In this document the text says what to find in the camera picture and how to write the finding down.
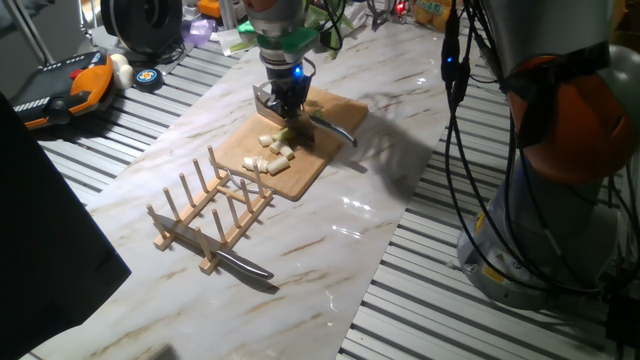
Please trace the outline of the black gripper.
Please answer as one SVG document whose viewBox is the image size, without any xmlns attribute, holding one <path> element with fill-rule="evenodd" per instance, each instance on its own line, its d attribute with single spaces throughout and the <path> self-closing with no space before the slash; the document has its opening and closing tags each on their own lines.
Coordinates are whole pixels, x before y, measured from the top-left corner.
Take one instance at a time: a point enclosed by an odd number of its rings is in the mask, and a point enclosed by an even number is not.
<svg viewBox="0 0 640 360">
<path fill-rule="evenodd" d="M 267 69 L 271 93 L 276 98 L 273 111 L 285 122 L 299 120 L 314 76 L 315 71 L 306 75 L 301 63 L 283 69 Z"/>
</svg>

